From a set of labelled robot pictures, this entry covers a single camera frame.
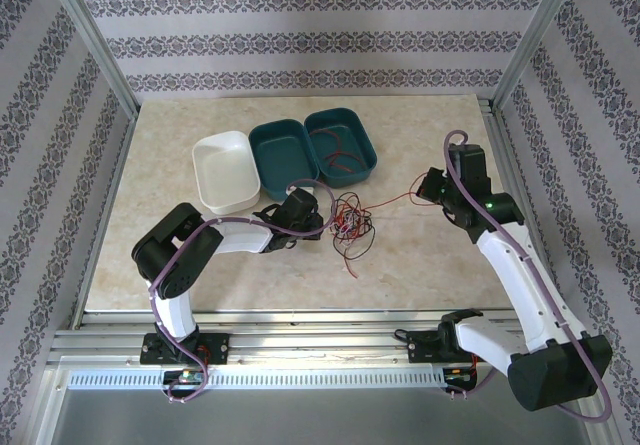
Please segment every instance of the white plastic container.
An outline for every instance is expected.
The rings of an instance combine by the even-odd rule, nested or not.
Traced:
[[[253,207],[260,199],[260,177],[249,139],[231,131],[203,138],[193,147],[198,193],[216,215]]]

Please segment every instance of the patterned wallpaper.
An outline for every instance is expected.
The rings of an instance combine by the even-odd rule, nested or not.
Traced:
[[[85,0],[140,100],[490,98],[540,0]]]
[[[638,0],[565,0],[504,109],[547,258],[614,357],[624,443],[640,443]]]
[[[128,120],[59,0],[0,1],[0,443],[22,443]]]

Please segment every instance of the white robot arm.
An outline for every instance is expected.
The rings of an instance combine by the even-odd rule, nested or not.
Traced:
[[[471,241],[477,244],[513,304],[524,338],[497,327],[476,310],[461,310],[443,316],[437,331],[407,332],[409,350],[412,346],[414,350],[421,347],[420,354],[409,353],[410,361],[412,356],[419,355],[423,363],[465,362],[473,354],[508,377],[514,395],[527,410],[593,395],[597,390],[596,383],[585,358],[580,356],[576,347],[581,347],[588,356],[587,360],[595,369],[593,374],[597,372],[602,377],[611,361],[611,346],[602,335],[589,336],[583,324],[568,309],[540,263],[513,199],[506,193],[491,192],[484,151],[477,145],[463,144],[451,145],[448,153],[450,162],[455,164],[457,178],[452,180],[443,170],[431,168],[417,196],[442,205],[447,219],[465,230]],[[454,183],[456,180],[464,187],[465,193],[460,192]],[[465,196],[489,212],[495,226],[483,218],[487,215],[484,211],[478,214]],[[268,215],[268,211],[273,211],[273,214]],[[203,336],[213,335],[199,333],[191,312],[188,289],[214,254],[237,251],[264,253],[289,248],[290,244],[295,245],[296,237],[284,232],[292,230],[314,234],[305,239],[320,239],[320,233],[315,231],[322,229],[323,220],[317,213],[317,201],[300,188],[295,189],[282,205],[273,205],[256,215],[253,224],[224,223],[221,220],[206,227],[197,210],[183,203],[134,248],[132,257],[140,274],[150,284],[161,271],[165,272],[163,269],[176,253],[175,239],[190,240],[190,245],[177,254],[180,258],[157,285],[157,295],[152,297],[158,324],[171,336],[167,339],[161,328],[156,327],[154,343],[163,342],[158,347],[168,350],[172,363],[189,363],[188,357],[178,348],[188,349],[192,354],[199,353],[200,347],[204,344],[206,349],[207,345],[204,343],[207,337]],[[255,222],[258,220],[276,225],[284,232],[257,227]],[[190,235],[196,229],[200,233],[194,234],[192,239]],[[533,267],[525,263],[523,250],[526,250],[526,260],[530,260]],[[558,323],[556,318],[560,316],[558,310],[561,310],[562,323]],[[179,343],[179,347],[176,348],[172,341]],[[156,354],[154,360],[153,363],[168,363],[166,354],[161,357]],[[224,363],[224,357],[218,363]]]
[[[438,332],[412,346],[422,348],[419,357],[433,361],[480,357],[507,376],[527,410],[593,395],[596,380],[601,383],[598,378],[611,361],[609,342],[603,335],[589,336],[569,310],[533,248],[515,201],[506,193],[491,192],[484,151],[478,145],[449,144],[456,133],[466,142],[464,132],[447,136],[449,173],[431,168],[417,195],[441,205],[447,219],[477,244],[509,296],[524,339],[476,310],[463,310],[442,317]],[[412,340],[411,333],[407,339]]]

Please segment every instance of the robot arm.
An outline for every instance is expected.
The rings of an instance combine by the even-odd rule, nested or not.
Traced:
[[[470,195],[527,251],[543,286],[564,323],[558,323],[542,295],[533,273],[514,249],[512,242],[482,217],[462,196],[451,177],[431,168],[418,196],[442,205],[443,213],[454,225],[469,234],[491,263],[522,326],[524,339],[512,335],[475,310],[445,315],[438,328],[438,339],[426,347],[432,356],[445,351],[472,353],[506,375],[514,395],[527,410],[537,410],[593,395],[596,384],[565,330],[580,337],[600,377],[611,361],[612,350],[602,336],[590,337],[584,325],[569,310],[549,274],[533,249],[529,231],[520,210],[506,193],[491,193],[484,151],[478,145],[450,145],[449,157],[461,183]]]
[[[159,284],[157,294],[151,297],[158,312],[158,322],[156,333],[145,337],[141,363],[191,361],[171,343],[158,327],[159,324],[193,354],[199,355],[201,352],[198,350],[210,348],[207,341],[216,334],[199,332],[188,292],[213,255],[231,252],[269,253],[293,248],[300,239],[282,231],[256,226],[256,223],[264,222],[280,229],[310,233],[323,225],[317,200],[302,188],[295,188],[282,205],[273,204],[254,215],[251,224],[243,219],[225,221],[222,218],[219,223],[203,228],[189,247],[183,250]],[[131,256],[148,287],[178,250],[177,242],[184,242],[203,223],[201,214],[191,204],[181,203],[136,244]],[[317,233],[305,236],[303,240],[319,240],[320,236],[321,233]],[[148,354],[149,349],[153,349],[153,354]]]

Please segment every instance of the teal plastic container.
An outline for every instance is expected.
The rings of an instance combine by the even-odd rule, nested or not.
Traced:
[[[334,108],[314,113],[304,121],[304,127],[322,178],[331,188],[348,187],[371,175],[378,156],[353,110]],[[336,156],[338,148],[344,153]]]
[[[249,134],[262,188],[275,201],[287,198],[287,185],[295,180],[317,180],[309,135],[296,120],[278,120],[258,125]]]

